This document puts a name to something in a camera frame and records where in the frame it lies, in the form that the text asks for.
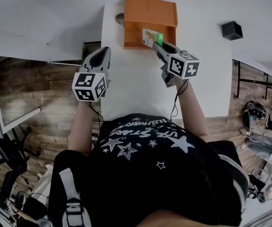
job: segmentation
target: green object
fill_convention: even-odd
[[[162,33],[157,33],[156,35],[156,42],[162,46],[162,42],[163,42],[163,34]]]

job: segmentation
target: orange box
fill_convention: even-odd
[[[163,34],[163,41],[176,45],[176,3],[162,0],[125,0],[124,49],[152,50],[142,44],[142,29]]]

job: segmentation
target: white wall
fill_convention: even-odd
[[[233,54],[272,74],[272,0],[167,1],[218,24],[240,23],[244,39],[233,42]],[[123,0],[0,0],[0,29],[80,57],[83,41],[101,39],[106,3]]]

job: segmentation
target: white strap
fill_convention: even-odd
[[[233,184],[234,184],[234,187],[239,195],[239,198],[240,198],[240,202],[241,202],[241,210],[244,209],[245,207],[245,196],[244,196],[244,193],[242,191],[242,188],[240,187],[240,185],[237,183],[236,180],[233,180]]]
[[[67,195],[67,208],[63,214],[63,227],[91,227],[87,210],[81,206],[70,168],[59,173]]]
[[[231,158],[229,158],[226,155],[219,154],[219,157],[221,160],[224,160],[224,161],[230,163],[234,168],[238,169],[246,178],[248,185],[250,184],[248,175],[246,174],[245,170],[237,162],[235,162],[234,160],[232,160]]]
[[[62,180],[62,184],[64,185],[66,194],[67,194],[67,200],[72,199],[72,198],[76,198],[78,200],[80,200],[77,192],[76,192],[76,188],[74,185],[74,178],[73,178],[73,174],[71,172],[70,168],[67,168],[63,171],[61,171],[59,173],[61,180]]]

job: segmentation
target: black bag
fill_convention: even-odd
[[[256,120],[263,120],[266,117],[264,106],[254,100],[246,103],[243,109],[242,124],[246,131],[250,132],[250,125]]]

